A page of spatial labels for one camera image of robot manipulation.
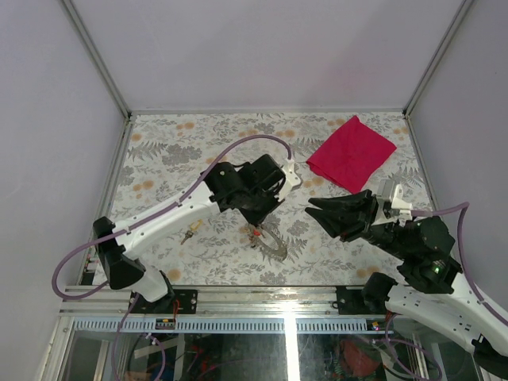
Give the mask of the metal ring key organizer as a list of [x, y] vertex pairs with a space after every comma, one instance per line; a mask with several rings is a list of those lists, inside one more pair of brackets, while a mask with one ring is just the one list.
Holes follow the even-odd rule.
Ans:
[[[254, 235], [254, 230], [261, 233], [260, 237]], [[263, 225], [246, 226], [248, 246], [259, 252], [264, 260], [283, 262], [287, 258], [287, 246], [273, 231]]]

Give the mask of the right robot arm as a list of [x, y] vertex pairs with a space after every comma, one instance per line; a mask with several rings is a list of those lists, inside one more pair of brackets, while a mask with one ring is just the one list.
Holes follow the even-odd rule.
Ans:
[[472, 355], [485, 371], [507, 377], [507, 312], [468, 277], [461, 247], [441, 220], [442, 211], [415, 210], [402, 186], [384, 182], [335, 198], [310, 198], [306, 212], [342, 242], [362, 239], [401, 264], [404, 282], [375, 272], [362, 291], [364, 308], [375, 314], [401, 314], [431, 328]]

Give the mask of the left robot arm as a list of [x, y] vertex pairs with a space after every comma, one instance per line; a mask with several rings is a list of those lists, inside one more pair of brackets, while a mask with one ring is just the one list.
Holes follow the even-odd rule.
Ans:
[[155, 312], [172, 308], [174, 295], [160, 270], [141, 260], [159, 239], [198, 220], [238, 210], [247, 223], [259, 226], [285, 199], [299, 178], [294, 161], [277, 164], [265, 154], [252, 163], [214, 164], [180, 196], [122, 221], [101, 217], [94, 222], [95, 245], [110, 289], [141, 295]]

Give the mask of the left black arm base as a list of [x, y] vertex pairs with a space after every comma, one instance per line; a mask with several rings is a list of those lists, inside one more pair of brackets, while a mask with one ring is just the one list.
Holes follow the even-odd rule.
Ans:
[[131, 312], [134, 314], [196, 314], [198, 291], [194, 289], [175, 290], [163, 272], [162, 276], [167, 286], [167, 294], [155, 302], [148, 302], [143, 296], [134, 302], [135, 295], [132, 292], [130, 306], [133, 308]]

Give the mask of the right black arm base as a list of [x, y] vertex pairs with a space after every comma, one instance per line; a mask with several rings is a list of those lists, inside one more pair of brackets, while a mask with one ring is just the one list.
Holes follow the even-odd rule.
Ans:
[[380, 272], [371, 274], [363, 286], [336, 286], [336, 301], [332, 308], [339, 315], [384, 315], [388, 294], [397, 282]]

